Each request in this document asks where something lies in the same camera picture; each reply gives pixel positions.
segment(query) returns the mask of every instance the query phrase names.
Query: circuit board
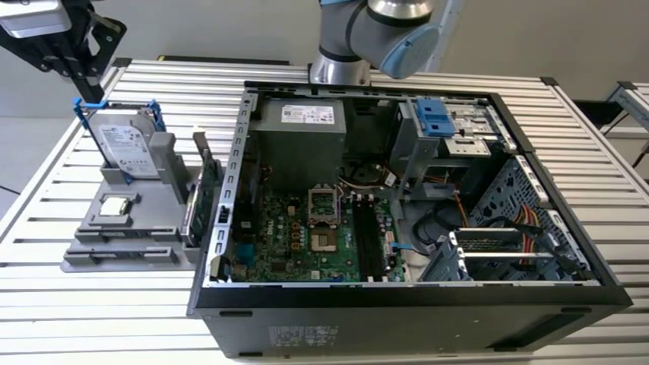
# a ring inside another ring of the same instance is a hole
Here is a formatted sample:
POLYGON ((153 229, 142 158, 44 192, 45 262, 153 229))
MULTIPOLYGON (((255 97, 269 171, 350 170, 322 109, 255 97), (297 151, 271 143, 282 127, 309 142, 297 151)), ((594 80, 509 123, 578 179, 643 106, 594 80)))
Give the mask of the circuit board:
POLYGON ((218 170, 209 151, 205 152, 203 159, 181 227, 181 233, 189 236, 191 247, 201 245, 206 228, 210 226, 214 188, 218 184, 218 170))
MULTIPOLYGON (((357 282, 358 253, 354 239, 351 200, 339 200, 339 224, 334 228, 307 223, 306 195, 269 192, 261 204, 259 232, 251 259, 237 259, 233 280, 246 282, 357 282)), ((317 202, 318 209, 325 203, 317 202)), ((389 249, 385 232, 395 237, 387 202, 373 205, 382 255, 389 249)), ((403 273, 398 254, 395 265, 386 271, 386 281, 402 281, 403 273)))

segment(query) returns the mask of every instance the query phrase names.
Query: blue plastic latch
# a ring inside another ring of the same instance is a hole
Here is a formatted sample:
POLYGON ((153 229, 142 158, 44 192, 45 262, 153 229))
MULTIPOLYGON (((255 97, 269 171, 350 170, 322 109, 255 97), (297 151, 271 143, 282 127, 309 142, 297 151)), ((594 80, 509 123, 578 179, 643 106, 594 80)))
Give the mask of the blue plastic latch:
POLYGON ((146 104, 150 110, 153 110, 153 120, 154 120, 154 130, 157 132, 165 132, 166 126, 163 125, 162 121, 162 111, 159 110, 159 104, 154 101, 154 99, 146 104))
POLYGON ((397 242, 391 242, 389 244, 390 248, 391 248, 391 251, 398 251, 399 249, 410 249, 414 251, 414 247, 413 245, 409 245, 407 243, 397 243, 397 242))
POLYGON ((455 126, 447 116, 442 101, 419 97, 415 99, 414 105, 423 133, 429 137, 451 137, 455 134, 455 126))
POLYGON ((72 100, 72 104, 74 105, 74 107, 72 109, 74 111, 76 116, 78 117, 78 121, 81 122, 82 127, 85 129, 89 129, 90 126, 88 124, 88 119, 86 119, 85 115, 82 114, 82 111, 85 109, 90 109, 90 110, 105 109, 105 107, 108 105, 108 101, 106 100, 101 100, 97 104, 86 103, 85 105, 81 105, 81 98, 80 97, 76 97, 72 100))

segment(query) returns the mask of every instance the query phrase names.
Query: cable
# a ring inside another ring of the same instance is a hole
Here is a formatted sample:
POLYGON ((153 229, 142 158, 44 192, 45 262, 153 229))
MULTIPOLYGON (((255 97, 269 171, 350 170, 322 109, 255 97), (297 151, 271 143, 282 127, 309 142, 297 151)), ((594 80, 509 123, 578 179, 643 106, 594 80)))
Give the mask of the cable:
MULTIPOLYGON (((542 227, 534 227, 529 226, 526 224, 518 224, 515 222, 511 222, 509 218, 499 216, 495 218, 489 219, 487 221, 482 222, 478 227, 489 227, 491 224, 497 222, 503 222, 505 227, 511 227, 515 228, 522 234, 527 235, 529 237, 538 237, 541 234, 543 234, 543 229, 542 227)), ((558 252, 555 252, 553 249, 546 248, 546 252, 557 259, 558 266, 567 272, 571 273, 573 271, 577 272, 578 276, 583 279, 591 278, 591 275, 589 275, 578 266, 578 263, 561 255, 558 252)))
POLYGON ((413 224, 413 228, 411 228, 411 234, 414 237, 413 246, 415 246, 419 254, 422 254, 422 252, 427 251, 427 246, 435 244, 435 241, 430 238, 430 236, 427 235, 427 232, 426 232, 427 240, 423 239, 421 237, 421 234, 419 234, 421 229, 423 229, 423 232, 425 232, 425 224, 427 221, 435 222, 437 225, 439 225, 441 228, 443 228, 447 231, 453 231, 457 228, 459 228, 459 226, 457 224, 451 224, 451 223, 446 222, 438 216, 438 213, 441 212, 441 210, 443 210, 445 208, 447 208, 451 205, 453 205, 451 200, 446 200, 443 202, 437 203, 437 205, 434 205, 434 207, 431 209, 429 209, 426 211, 426 213, 423 213, 423 215, 417 219, 417 221, 413 224))
POLYGON ((347 185, 350 188, 354 188, 354 189, 373 189, 373 188, 379 188, 382 187, 382 185, 357 185, 357 184, 353 184, 351 182, 346 181, 345 179, 342 179, 342 177, 337 177, 342 183, 345 185, 347 185))
MULTIPOLYGON (((534 217, 534 223, 535 223, 537 227, 539 227, 541 222, 538 221, 537 213, 534 212, 534 210, 531 208, 529 208, 529 211, 531 212, 531 215, 534 217)), ((529 252, 534 252, 534 241, 531 242, 531 247, 529 248, 529 252)))
POLYGON ((265 183, 265 181, 269 179, 269 177, 273 175, 273 168, 270 166, 262 166, 261 171, 265 171, 262 176, 261 182, 265 183))
POLYGON ((342 196, 345 196, 345 191, 342 190, 339 185, 335 185, 335 189, 341 192, 341 194, 337 196, 337 200, 341 200, 342 196))
POLYGON ((642 162, 642 158, 645 158, 645 153, 643 152, 639 154, 638 158, 635 158, 635 161, 630 165, 633 168, 638 167, 639 163, 642 162))
POLYGON ((626 119, 627 116, 629 116, 629 113, 626 112, 625 115, 613 123, 613 125, 610 126, 610 128, 606 129, 606 132, 603 132, 601 135, 606 135, 613 130, 613 128, 617 127, 617 125, 619 124, 619 122, 626 119))
POLYGON ((453 195, 455 196, 457 208, 459 209, 459 219, 462 222, 462 227, 467 227, 469 220, 466 219, 465 208, 462 207, 462 203, 459 201, 459 195, 457 194, 457 192, 453 195))
POLYGON ((1 189, 1 190, 5 190, 5 191, 8 191, 8 192, 10 192, 10 193, 13 193, 13 194, 16 194, 16 195, 20 195, 20 192, 16 192, 13 189, 9 189, 9 188, 6 188, 6 187, 5 187, 5 186, 2 186, 2 185, 0 185, 0 189, 1 189))

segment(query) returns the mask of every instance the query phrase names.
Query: aluminum rail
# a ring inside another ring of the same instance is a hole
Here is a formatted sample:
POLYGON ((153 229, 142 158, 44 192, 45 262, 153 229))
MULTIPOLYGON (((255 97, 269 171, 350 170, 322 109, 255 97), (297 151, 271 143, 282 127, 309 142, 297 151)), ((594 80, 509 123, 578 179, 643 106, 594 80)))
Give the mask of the aluminum rail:
MULTIPOLYGON (((133 61, 104 80, 109 99, 154 98, 186 164, 193 126, 225 160, 245 80, 305 82, 303 67, 133 61)), ((377 87, 495 92, 634 305, 534 354, 275 359, 273 363, 649 363, 647 187, 559 87, 538 78, 417 74, 377 87)), ((65 274, 58 269, 100 185, 101 157, 74 121, 0 221, 0 363, 234 363, 202 321, 183 317, 191 272, 65 274)))

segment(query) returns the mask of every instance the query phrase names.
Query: robotic arm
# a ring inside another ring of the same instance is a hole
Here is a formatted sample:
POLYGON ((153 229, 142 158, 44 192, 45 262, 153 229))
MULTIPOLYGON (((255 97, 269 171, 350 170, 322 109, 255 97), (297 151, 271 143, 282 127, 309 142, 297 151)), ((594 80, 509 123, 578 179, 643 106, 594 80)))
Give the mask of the robotic arm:
POLYGON ((94 13, 90 0, 0 1, 0 46, 42 72, 70 78, 82 99, 104 98, 100 78, 125 25, 94 13), (92 54, 86 35, 100 50, 92 54))
POLYGON ((367 85, 370 65, 397 79, 423 66, 438 39, 433 0, 319 0, 319 6, 313 84, 367 85))
MULTIPOLYGON (((427 23, 433 0, 319 0, 319 51, 313 84, 369 85, 373 65, 406 78, 437 43, 427 23)), ((125 25, 94 13, 90 0, 0 0, 0 46, 42 72, 70 78, 82 99, 104 98, 100 77, 125 34, 125 25), (90 34, 100 46, 88 47, 90 34)))

